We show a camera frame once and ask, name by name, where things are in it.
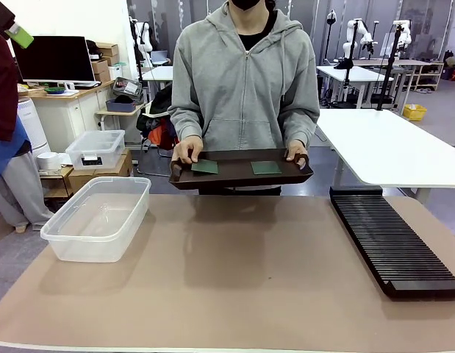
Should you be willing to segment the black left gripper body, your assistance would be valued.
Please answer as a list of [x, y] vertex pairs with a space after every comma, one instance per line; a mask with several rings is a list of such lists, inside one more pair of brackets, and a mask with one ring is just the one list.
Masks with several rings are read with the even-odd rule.
[[0, 1], [0, 31], [8, 30], [15, 23], [15, 15]]

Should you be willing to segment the person's right hand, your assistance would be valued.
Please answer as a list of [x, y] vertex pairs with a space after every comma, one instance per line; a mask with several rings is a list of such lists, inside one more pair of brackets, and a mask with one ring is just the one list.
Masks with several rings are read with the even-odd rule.
[[199, 136], [188, 136], [175, 145], [171, 160], [185, 164], [197, 163], [203, 147], [203, 141]]

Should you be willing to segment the person's left hand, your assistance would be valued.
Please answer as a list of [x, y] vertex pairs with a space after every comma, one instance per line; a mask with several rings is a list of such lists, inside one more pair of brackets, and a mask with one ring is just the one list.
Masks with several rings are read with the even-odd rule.
[[299, 140], [288, 143], [286, 161], [294, 162], [300, 169], [308, 163], [308, 152], [305, 145]]

